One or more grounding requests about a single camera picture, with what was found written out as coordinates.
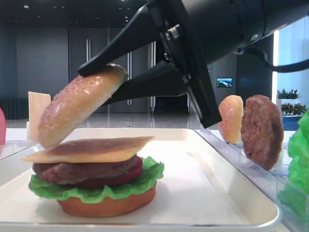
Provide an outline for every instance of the white tray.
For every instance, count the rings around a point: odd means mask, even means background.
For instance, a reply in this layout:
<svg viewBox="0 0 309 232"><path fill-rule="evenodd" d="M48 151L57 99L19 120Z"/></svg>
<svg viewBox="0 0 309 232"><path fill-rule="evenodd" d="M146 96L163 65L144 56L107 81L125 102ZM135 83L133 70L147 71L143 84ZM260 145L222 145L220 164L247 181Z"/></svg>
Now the white tray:
<svg viewBox="0 0 309 232"><path fill-rule="evenodd" d="M28 189L32 173L20 157L39 146L0 161L0 175L15 165L19 176L0 187L0 231L265 231L272 232L281 214L269 198L193 130L76 129L67 139L155 136L138 153L165 164L155 199L125 216L72 217L55 200L40 199Z"/></svg>

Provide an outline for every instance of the burger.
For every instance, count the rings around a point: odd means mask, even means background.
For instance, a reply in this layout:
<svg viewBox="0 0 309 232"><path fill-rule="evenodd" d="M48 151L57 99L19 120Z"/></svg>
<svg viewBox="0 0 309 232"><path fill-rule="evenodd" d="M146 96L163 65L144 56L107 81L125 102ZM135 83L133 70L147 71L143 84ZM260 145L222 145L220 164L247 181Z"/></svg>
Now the burger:
<svg viewBox="0 0 309 232"><path fill-rule="evenodd" d="M153 137L63 140L126 80L108 64L97 74L76 77L45 109L38 126L44 150L22 159L33 162L29 189L55 199L78 217L113 217L132 212L155 197L164 164L137 154Z"/></svg>

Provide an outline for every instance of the pink object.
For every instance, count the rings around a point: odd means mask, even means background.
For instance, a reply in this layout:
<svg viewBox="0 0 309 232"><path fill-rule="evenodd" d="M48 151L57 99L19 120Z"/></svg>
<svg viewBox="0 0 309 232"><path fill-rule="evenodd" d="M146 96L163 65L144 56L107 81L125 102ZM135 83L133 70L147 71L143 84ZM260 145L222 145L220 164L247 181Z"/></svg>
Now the pink object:
<svg viewBox="0 0 309 232"><path fill-rule="evenodd" d="M3 111L0 108L0 146L5 144L6 121Z"/></svg>

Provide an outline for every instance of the tomato slice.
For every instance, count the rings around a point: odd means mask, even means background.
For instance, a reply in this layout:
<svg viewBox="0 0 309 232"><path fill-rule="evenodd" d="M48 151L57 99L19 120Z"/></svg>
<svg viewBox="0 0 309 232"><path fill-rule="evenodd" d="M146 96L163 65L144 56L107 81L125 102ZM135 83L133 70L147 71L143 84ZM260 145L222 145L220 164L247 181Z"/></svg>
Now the tomato slice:
<svg viewBox="0 0 309 232"><path fill-rule="evenodd" d="M0 108L0 146L5 144L6 121L3 111Z"/></svg>
<svg viewBox="0 0 309 232"><path fill-rule="evenodd" d="M137 157L137 162L126 174L116 176L113 178L95 178L85 180L74 184L75 187L86 189L97 189L105 185L122 185L140 176L143 171L143 161L140 157Z"/></svg>

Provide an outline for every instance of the monitor screen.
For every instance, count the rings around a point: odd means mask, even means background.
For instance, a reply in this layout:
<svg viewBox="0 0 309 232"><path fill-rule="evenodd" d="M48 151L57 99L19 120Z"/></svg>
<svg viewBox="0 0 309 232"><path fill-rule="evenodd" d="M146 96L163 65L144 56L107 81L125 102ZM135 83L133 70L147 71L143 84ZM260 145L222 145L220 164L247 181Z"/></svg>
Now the monitor screen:
<svg viewBox="0 0 309 232"><path fill-rule="evenodd" d="M231 88L232 78L217 78L217 88Z"/></svg>

